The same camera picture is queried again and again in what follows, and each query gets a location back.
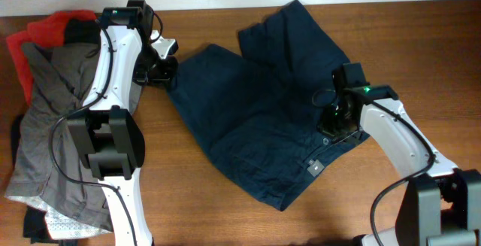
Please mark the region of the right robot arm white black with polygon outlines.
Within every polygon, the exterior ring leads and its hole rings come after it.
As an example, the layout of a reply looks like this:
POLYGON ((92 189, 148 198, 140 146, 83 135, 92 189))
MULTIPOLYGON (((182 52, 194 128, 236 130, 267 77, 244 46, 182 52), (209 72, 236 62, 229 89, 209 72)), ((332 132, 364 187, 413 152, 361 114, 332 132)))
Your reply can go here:
POLYGON ((366 133, 383 149, 401 176, 375 198, 370 210, 371 234, 358 245, 480 245, 480 173, 462 170, 419 131, 397 93, 388 85, 366 81, 358 63, 331 73, 334 100, 323 111, 317 129, 339 143, 366 133), (391 190, 406 190, 395 225, 379 231, 375 212, 391 190))

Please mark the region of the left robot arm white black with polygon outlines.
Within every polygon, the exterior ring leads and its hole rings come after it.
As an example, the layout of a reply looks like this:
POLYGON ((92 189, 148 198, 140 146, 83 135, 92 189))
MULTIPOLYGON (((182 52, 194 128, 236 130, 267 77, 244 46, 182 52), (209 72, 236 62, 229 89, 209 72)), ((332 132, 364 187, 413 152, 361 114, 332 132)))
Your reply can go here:
POLYGON ((177 74, 178 44, 153 23, 159 15, 144 0, 105 8, 98 18, 99 58, 83 106, 59 118, 65 123, 91 186, 107 200, 117 245, 152 245, 141 199, 144 136, 130 114, 132 84, 169 90, 177 74))

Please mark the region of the navy blue shorts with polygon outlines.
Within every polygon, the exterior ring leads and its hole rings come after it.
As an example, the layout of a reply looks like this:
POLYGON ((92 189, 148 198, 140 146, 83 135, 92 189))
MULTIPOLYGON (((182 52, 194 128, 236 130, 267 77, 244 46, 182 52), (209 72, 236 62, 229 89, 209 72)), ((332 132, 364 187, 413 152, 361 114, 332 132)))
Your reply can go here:
POLYGON ((317 129, 346 54, 305 6, 290 2, 180 63, 169 97, 207 158, 256 200, 286 210, 325 167, 364 142, 317 129))

